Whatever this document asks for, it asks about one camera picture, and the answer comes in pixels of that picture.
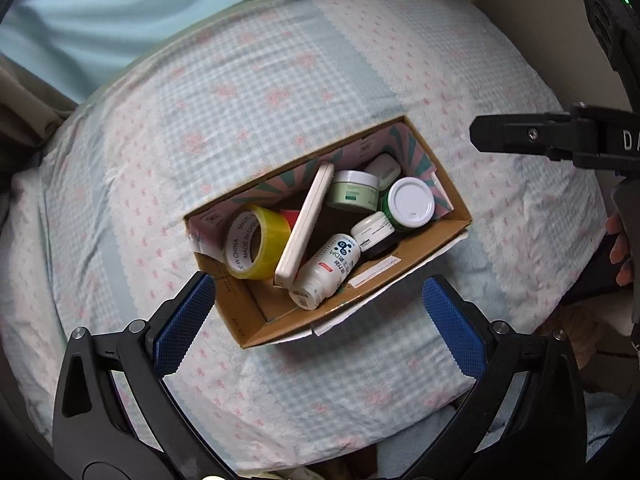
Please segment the person's right hand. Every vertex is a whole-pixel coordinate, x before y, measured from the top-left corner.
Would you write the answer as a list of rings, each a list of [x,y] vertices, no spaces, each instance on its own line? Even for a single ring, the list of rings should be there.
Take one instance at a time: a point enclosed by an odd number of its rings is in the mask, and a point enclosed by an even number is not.
[[[631,259],[631,250],[623,222],[618,212],[608,217],[608,220],[605,222],[605,231],[608,235],[616,236],[610,252],[611,263],[620,265],[620,270],[618,270],[616,276],[616,283],[620,286],[627,286],[634,280],[634,263]]]

